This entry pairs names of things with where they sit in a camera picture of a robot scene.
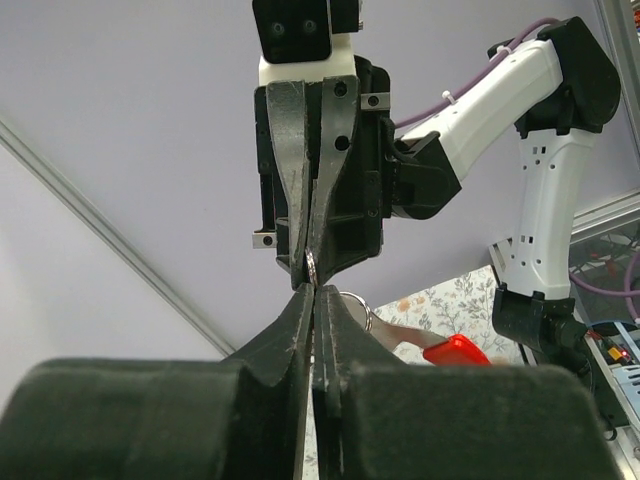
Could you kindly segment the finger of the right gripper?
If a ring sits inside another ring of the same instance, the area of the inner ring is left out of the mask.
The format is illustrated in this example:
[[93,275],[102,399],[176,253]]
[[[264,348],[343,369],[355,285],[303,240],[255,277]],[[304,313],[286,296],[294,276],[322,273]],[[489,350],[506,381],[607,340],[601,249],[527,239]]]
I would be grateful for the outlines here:
[[286,207],[276,217],[277,262],[297,289],[308,281],[305,246],[310,207],[307,105],[303,81],[271,82],[266,109],[281,190]]
[[311,87],[307,248],[320,285],[378,256],[383,243],[385,112],[362,105],[369,85],[354,75]]

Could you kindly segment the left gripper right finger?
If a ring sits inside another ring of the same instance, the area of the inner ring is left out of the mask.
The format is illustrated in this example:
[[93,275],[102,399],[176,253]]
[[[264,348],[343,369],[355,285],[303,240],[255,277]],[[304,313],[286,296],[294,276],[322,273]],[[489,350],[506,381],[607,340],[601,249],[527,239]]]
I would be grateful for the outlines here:
[[616,479],[596,407],[554,366],[411,365],[315,295],[313,408],[323,479]]

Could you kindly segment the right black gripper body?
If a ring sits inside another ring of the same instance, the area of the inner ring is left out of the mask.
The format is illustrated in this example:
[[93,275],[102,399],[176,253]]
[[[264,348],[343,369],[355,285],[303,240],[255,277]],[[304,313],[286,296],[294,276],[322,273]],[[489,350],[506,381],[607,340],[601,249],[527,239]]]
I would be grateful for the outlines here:
[[354,56],[353,71],[275,80],[254,91],[262,227],[293,280],[328,280],[380,253],[391,213],[388,73]]

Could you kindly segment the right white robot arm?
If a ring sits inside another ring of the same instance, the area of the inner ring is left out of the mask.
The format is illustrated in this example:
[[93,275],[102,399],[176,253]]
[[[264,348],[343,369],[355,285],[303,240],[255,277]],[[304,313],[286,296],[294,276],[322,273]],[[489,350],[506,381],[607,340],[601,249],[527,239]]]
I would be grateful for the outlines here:
[[569,242],[584,165],[621,85],[585,22],[539,21],[494,46],[470,85],[401,123],[389,115],[387,73],[355,55],[327,18],[257,22],[262,232],[274,236],[292,283],[321,286],[378,255],[386,218],[438,214],[475,161],[515,128],[524,189],[492,323],[537,361],[587,372]]

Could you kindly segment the silver keyring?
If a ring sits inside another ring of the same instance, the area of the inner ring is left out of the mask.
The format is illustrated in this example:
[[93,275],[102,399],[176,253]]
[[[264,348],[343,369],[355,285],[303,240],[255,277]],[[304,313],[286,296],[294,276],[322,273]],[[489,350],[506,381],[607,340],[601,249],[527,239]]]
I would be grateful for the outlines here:
[[309,282],[315,288],[318,288],[319,285],[320,285],[320,282],[319,282],[319,276],[318,276],[316,260],[315,260],[314,253],[309,248],[307,248],[305,250],[305,259],[306,259],[306,266],[307,266]]

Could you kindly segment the red handled metal key tool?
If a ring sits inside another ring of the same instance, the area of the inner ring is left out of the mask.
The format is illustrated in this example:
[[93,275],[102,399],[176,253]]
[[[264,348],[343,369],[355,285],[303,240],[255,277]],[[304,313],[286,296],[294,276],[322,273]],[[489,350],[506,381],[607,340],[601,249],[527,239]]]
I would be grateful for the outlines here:
[[490,365],[482,350],[461,334],[443,336],[432,331],[392,324],[382,320],[360,296],[341,292],[341,299],[352,318],[387,350],[401,343],[418,347],[422,358],[434,365]]

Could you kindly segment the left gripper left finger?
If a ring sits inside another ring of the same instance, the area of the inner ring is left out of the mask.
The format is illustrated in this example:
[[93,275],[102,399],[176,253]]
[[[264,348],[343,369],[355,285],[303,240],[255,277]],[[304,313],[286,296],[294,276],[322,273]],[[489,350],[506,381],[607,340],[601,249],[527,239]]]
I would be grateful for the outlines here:
[[60,358],[1,417],[5,479],[298,479],[315,290],[221,361]]

